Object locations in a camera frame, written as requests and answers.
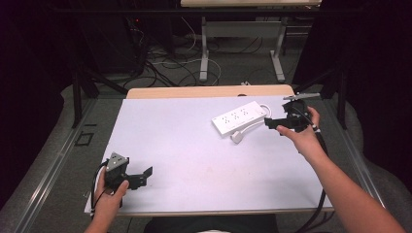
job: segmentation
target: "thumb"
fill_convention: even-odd
[[[118,188],[118,190],[116,191],[116,193],[115,193],[114,196],[121,199],[122,196],[124,196],[124,195],[126,194],[126,191],[127,191],[127,189],[128,189],[128,186],[129,186],[128,180],[124,180],[124,181],[120,184],[120,186],[119,186],[119,188]]]
[[[289,128],[287,128],[287,127],[285,127],[285,126],[282,126],[282,125],[278,125],[278,126],[276,127],[276,130],[278,130],[278,132],[279,132],[280,134],[284,135],[285,137],[293,140],[295,133],[294,133],[293,131],[291,131]]]

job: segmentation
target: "white power strip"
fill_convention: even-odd
[[[264,117],[266,117],[266,111],[260,104],[253,101],[228,113],[216,116],[212,121],[221,133],[221,136],[225,137],[235,131],[242,130],[253,123],[263,120]]]

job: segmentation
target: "white tabletop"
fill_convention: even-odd
[[[285,116],[282,96],[123,100],[102,161],[115,151],[130,158],[129,175],[154,169],[147,186],[128,190],[119,215],[315,209],[322,186],[289,139],[260,125],[236,145],[213,126],[213,117],[252,101],[269,106],[272,117]]]
[[[316,6],[322,0],[182,0],[183,7]]]

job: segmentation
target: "person's lap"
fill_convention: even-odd
[[[276,233],[275,215],[160,216],[146,225],[145,233],[195,233],[220,230],[230,233]]]

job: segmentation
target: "forearm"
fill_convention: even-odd
[[[103,222],[95,218],[90,223],[85,233],[106,233],[109,231],[109,227],[110,227],[110,222]]]
[[[308,162],[314,168],[348,232],[405,232],[375,199],[354,183],[324,153]]]

